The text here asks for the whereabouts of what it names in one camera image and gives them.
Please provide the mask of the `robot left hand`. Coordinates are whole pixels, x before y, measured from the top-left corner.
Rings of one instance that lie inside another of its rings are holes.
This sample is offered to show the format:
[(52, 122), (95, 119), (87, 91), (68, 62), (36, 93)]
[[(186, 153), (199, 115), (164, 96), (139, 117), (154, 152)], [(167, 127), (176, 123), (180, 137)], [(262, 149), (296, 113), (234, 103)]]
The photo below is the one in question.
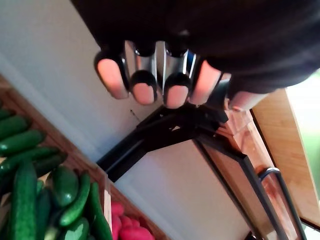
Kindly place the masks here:
[(266, 94), (320, 67), (317, 0), (75, 0), (97, 44), (129, 40), (148, 54), (157, 41), (190, 50), (231, 74), (237, 90)]

